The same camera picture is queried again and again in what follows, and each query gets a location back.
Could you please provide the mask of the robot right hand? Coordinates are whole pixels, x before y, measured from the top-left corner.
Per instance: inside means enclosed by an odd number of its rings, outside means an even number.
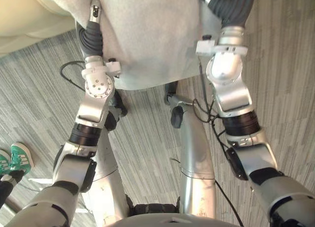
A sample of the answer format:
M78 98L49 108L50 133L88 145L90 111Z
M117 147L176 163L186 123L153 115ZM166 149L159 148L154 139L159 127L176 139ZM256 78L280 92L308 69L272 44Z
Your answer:
M254 0L202 0L221 20L221 27L245 28Z

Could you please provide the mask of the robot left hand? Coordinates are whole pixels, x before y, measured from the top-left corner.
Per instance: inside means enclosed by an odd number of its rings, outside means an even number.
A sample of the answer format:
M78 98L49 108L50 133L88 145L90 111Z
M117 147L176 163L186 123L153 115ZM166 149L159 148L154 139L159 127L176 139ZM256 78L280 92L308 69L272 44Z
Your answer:
M75 22L76 35L84 58L103 56L103 37L100 27L101 11L100 1L92 0L86 28L83 28L77 21Z

